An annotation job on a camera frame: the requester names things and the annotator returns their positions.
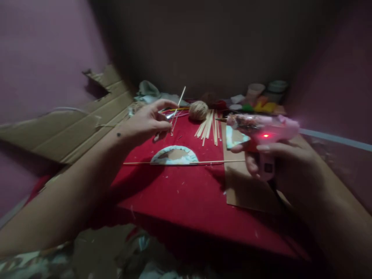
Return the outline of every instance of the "hand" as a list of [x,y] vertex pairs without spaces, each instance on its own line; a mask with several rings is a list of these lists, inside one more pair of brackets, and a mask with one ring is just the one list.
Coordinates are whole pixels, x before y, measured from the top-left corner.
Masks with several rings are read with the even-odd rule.
[[121,133],[127,139],[131,147],[143,144],[156,133],[160,133],[157,140],[165,137],[170,132],[172,125],[165,115],[158,111],[171,107],[178,108],[178,105],[169,100],[157,100],[156,102],[141,108],[132,118],[118,126],[114,133]]
[[[237,145],[231,149],[233,153],[245,150],[246,145]],[[324,179],[322,171],[312,150],[295,143],[272,143],[258,145],[260,153],[276,157],[275,179],[280,190],[294,206],[314,204],[324,194]],[[258,166],[255,156],[245,152],[248,172],[258,176]]]

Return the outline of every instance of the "fingernail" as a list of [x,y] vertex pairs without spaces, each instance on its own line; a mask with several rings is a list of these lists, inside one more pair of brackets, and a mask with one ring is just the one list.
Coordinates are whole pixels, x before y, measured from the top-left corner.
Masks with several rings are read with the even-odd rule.
[[270,147],[268,145],[257,145],[257,150],[258,151],[268,151],[270,150]]

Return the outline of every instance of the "pink wall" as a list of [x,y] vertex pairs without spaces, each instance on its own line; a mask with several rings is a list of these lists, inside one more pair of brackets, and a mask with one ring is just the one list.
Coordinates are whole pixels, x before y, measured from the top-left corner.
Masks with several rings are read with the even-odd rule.
[[[108,56],[85,1],[0,1],[0,124],[92,100],[82,70]],[[0,145],[0,217],[32,189],[48,164]]]
[[[303,128],[372,144],[372,2],[353,2],[299,72],[286,108]],[[372,153],[320,141],[332,168],[372,212]]]

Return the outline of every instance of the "white tape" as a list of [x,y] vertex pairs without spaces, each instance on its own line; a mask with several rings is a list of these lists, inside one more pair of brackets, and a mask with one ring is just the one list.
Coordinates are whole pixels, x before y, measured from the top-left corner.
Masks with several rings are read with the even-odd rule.
[[307,129],[300,129],[300,134],[305,134],[305,135],[308,135],[308,136],[314,136],[314,137],[321,138],[321,139],[324,139],[324,140],[329,140],[329,141],[341,143],[341,144],[344,144],[344,145],[348,145],[348,146],[352,146],[352,147],[355,147],[355,148],[359,148],[359,149],[363,149],[363,150],[372,152],[372,145],[369,145],[369,144],[366,144],[366,143],[363,143],[363,142],[360,142],[360,141],[355,141],[355,140],[352,140],[352,139],[343,138],[343,137],[334,136],[334,135],[331,135],[331,134],[321,133],[321,132],[307,130]]

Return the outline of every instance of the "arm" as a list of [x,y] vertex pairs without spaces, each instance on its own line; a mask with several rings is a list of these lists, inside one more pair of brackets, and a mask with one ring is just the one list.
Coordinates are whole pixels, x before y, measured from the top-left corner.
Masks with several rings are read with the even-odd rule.
[[129,152],[172,125],[159,100],[110,131],[0,231],[0,257],[46,249],[73,238],[104,197]]
[[[275,156],[277,187],[307,223],[339,277],[372,274],[372,218],[326,163],[302,139],[296,143],[258,146]],[[236,146],[233,152],[240,152]],[[256,175],[254,156],[246,153],[247,169]]]

